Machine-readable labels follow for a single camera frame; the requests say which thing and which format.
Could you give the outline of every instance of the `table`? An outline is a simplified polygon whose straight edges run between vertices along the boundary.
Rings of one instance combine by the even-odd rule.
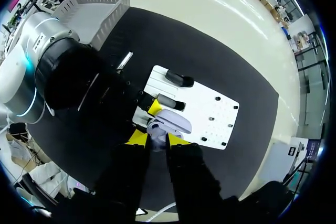
[[[220,181],[222,197],[241,196],[269,145],[277,114],[277,92],[256,69],[216,39],[176,20],[132,7],[99,53],[116,66],[129,51],[133,57],[125,66],[124,75],[139,87],[145,87],[153,66],[160,65],[192,76],[239,102],[227,149],[202,150],[206,165]],[[109,164],[110,148],[124,141],[129,133],[104,126],[98,119],[82,132],[75,131],[74,110],[56,111],[54,118],[45,113],[39,123],[28,129],[55,163],[92,188]],[[174,201],[165,152],[151,153],[140,206],[159,210]]]

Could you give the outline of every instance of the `white object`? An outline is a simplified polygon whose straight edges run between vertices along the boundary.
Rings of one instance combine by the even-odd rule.
[[[191,123],[172,110],[160,110],[156,113],[155,119],[150,120],[147,125],[147,133],[152,140],[151,150],[164,150],[168,133],[183,139],[181,132],[190,134]]]
[[[129,52],[125,56],[125,58],[120,62],[120,64],[117,66],[117,70],[122,70],[126,66],[127,62],[132,58],[132,56],[133,56],[133,53]]]
[[[10,146],[10,152],[12,153],[12,157],[21,159],[25,162],[29,162],[30,159],[32,158],[32,155],[29,151],[29,149],[24,146],[21,141],[17,141],[17,140],[12,140],[12,141],[8,141],[9,142],[9,146]]]
[[[259,174],[259,179],[263,185],[270,181],[282,182],[290,172],[293,163],[295,162],[296,166],[300,163],[298,160],[295,160],[298,151],[300,151],[298,159],[300,161],[303,160],[304,157],[302,158],[301,155],[304,155],[305,150],[298,150],[300,142],[300,139],[292,139],[290,144],[278,142],[272,145]],[[307,148],[307,142],[304,141],[303,143],[305,148]]]
[[[82,44],[99,51],[129,7],[130,0],[65,0],[53,17],[76,31]]]
[[[58,194],[62,186],[66,185],[68,175],[63,172],[53,161],[35,167],[29,172],[32,179],[52,198]]]
[[[66,173],[59,172],[55,175],[55,178],[45,182],[44,184],[40,185],[40,187],[46,192],[48,193],[52,198],[54,198],[58,192],[61,189],[61,184],[63,183],[63,181],[68,178],[68,175]],[[17,193],[25,198],[26,200],[28,200],[30,203],[33,204],[33,206],[40,206],[40,207],[45,207],[34,195],[31,195],[30,193],[28,193],[26,190],[17,187],[16,188]]]
[[[267,2],[274,8],[275,6],[278,5],[278,1],[277,0],[267,0]]]
[[[9,128],[13,114],[4,104],[0,103],[0,134]]]
[[[6,138],[6,131],[0,133],[0,165],[4,166],[4,172],[11,183],[21,180],[21,177],[27,173],[22,167],[12,161],[12,153]]]
[[[173,110],[191,122],[192,132],[184,133],[184,139],[224,150],[236,122],[239,103],[198,82],[195,82],[192,88],[178,87],[165,78],[167,71],[168,69],[155,66],[144,91],[154,97],[160,93],[176,101],[185,102],[184,111],[173,110],[162,105],[163,109]],[[137,108],[133,122],[146,127],[149,118],[151,117],[145,111]]]
[[[146,214],[146,212],[143,211],[141,208],[138,208],[136,213],[135,213],[135,215],[145,215],[145,214]]]
[[[51,108],[49,107],[49,105],[47,104],[47,102],[46,102],[45,104],[46,104],[46,107],[47,107],[48,110],[49,110],[50,115],[51,115],[51,116],[55,116],[55,110],[51,109]]]
[[[156,218],[157,216],[159,216],[160,214],[162,214],[163,212],[167,211],[168,209],[172,208],[176,206],[176,202],[171,203],[168,206],[165,206],[164,208],[162,208],[161,210],[159,210],[156,214],[154,214],[151,218],[149,218],[146,222],[151,222],[154,218]]]

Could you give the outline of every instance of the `white plastic basket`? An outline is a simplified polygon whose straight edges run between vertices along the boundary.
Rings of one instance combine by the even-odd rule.
[[[75,31],[81,43],[100,50],[129,7],[130,0],[65,0],[52,16]]]

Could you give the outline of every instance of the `white cloth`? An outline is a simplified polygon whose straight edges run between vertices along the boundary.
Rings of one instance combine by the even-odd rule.
[[[0,165],[4,166],[4,171],[11,183],[21,180],[26,171],[12,161],[12,151],[9,141],[6,138],[6,132],[0,134]]]
[[[32,158],[32,155],[27,147],[20,144],[19,141],[12,140],[8,142],[9,142],[9,147],[11,148],[10,152],[12,153],[12,157],[17,157],[26,162],[30,161],[30,159]]]
[[[37,166],[29,174],[32,179],[52,198],[56,197],[62,186],[67,186],[66,177],[68,175],[53,161]]]

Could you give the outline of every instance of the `white plastic board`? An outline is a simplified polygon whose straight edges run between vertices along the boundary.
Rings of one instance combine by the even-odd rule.
[[[191,143],[224,150],[234,129],[239,103],[198,82],[195,82],[192,88],[178,87],[165,78],[167,71],[168,69],[155,66],[147,81],[145,92],[154,97],[160,93],[176,101],[185,102],[184,111],[162,105],[162,108],[172,110],[191,122],[192,132],[183,133],[184,139]],[[146,127],[150,117],[138,107],[133,122]]]

